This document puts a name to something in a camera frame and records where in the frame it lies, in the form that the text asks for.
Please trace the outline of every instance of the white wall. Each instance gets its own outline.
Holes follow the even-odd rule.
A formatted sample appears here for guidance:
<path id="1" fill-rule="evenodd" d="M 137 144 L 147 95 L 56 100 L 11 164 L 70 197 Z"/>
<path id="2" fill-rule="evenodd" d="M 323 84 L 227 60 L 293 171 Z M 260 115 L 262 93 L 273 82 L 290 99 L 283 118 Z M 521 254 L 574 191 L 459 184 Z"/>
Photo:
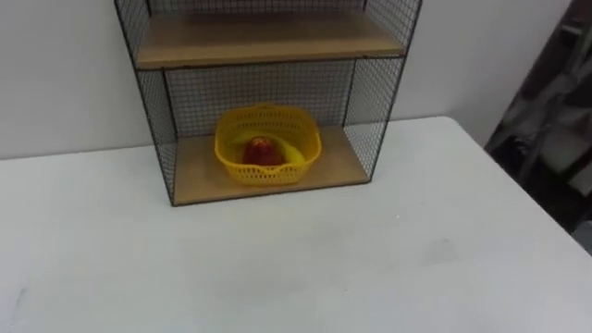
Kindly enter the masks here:
<path id="1" fill-rule="evenodd" d="M 484 143 L 567 3 L 425 0 L 395 117 Z M 0 1 L 0 158 L 149 141 L 112 1 Z"/>
<path id="2" fill-rule="evenodd" d="M 448 114 L 485 144 L 569 0 L 425 0 L 393 112 Z"/>
<path id="3" fill-rule="evenodd" d="M 113 1 L 0 1 L 0 158 L 148 142 Z"/>

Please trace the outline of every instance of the table surface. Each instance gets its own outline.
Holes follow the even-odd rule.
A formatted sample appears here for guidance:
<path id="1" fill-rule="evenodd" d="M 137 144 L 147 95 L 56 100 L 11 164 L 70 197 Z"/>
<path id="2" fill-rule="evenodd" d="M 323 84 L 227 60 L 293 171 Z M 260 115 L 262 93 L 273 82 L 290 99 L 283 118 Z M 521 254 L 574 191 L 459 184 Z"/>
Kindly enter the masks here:
<path id="1" fill-rule="evenodd" d="M 2 332 L 590 332 L 592 260 L 444 117 L 368 185 L 170 207 L 152 147 L 0 162 Z"/>

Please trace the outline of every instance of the red apple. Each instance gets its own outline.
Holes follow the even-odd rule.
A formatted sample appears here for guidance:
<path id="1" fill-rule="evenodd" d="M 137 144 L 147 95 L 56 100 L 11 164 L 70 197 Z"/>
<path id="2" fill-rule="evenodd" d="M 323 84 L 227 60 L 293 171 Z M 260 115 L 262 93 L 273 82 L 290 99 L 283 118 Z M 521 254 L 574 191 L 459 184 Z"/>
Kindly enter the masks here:
<path id="1" fill-rule="evenodd" d="M 258 166 L 281 166 L 285 163 L 276 143 L 263 136 L 252 138 L 244 148 L 242 163 Z"/>

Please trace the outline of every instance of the wire grid panel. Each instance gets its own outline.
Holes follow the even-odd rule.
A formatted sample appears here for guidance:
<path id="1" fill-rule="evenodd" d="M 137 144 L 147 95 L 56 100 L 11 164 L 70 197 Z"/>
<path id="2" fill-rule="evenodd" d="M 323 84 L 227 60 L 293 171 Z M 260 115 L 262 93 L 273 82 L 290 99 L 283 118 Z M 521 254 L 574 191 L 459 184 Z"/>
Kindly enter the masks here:
<path id="1" fill-rule="evenodd" d="M 422 0 L 368 0 L 366 15 L 409 47 Z"/>
<path id="2" fill-rule="evenodd" d="M 368 176 L 389 122 L 402 63 L 402 59 L 365 59 L 355 65 L 344 130 Z"/>
<path id="3" fill-rule="evenodd" d="M 165 178 L 168 197 L 173 202 L 177 135 L 175 122 L 168 107 L 165 80 L 161 72 L 138 72 L 148 125 L 152 132 L 158 162 Z"/>
<path id="4" fill-rule="evenodd" d="M 116 0 L 121 29 L 128 39 L 129 52 L 135 62 L 144 34 L 148 31 L 150 16 L 144 0 Z"/>
<path id="5" fill-rule="evenodd" d="M 279 63 L 169 71 L 180 137 L 211 135 L 236 107 L 271 102 L 309 111 L 319 126 L 341 124 L 353 60 Z"/>
<path id="6" fill-rule="evenodd" d="M 364 0 L 149 0 L 153 13 L 279 13 L 362 10 Z"/>

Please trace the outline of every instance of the yellow plastic basket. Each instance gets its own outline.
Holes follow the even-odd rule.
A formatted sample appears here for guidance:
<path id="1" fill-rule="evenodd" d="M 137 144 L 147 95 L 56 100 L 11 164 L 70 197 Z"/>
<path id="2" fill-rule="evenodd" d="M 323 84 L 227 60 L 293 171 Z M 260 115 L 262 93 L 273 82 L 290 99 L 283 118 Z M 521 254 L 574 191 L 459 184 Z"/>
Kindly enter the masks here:
<path id="1" fill-rule="evenodd" d="M 257 166 L 241 163 L 244 147 L 230 144 L 245 130 L 277 135 L 290 142 L 304 156 L 304 163 Z M 294 106 L 261 104 L 229 110 L 217 122 L 217 159 L 236 181 L 251 186 L 293 184 L 302 179 L 321 154 L 321 138 L 315 120 Z"/>

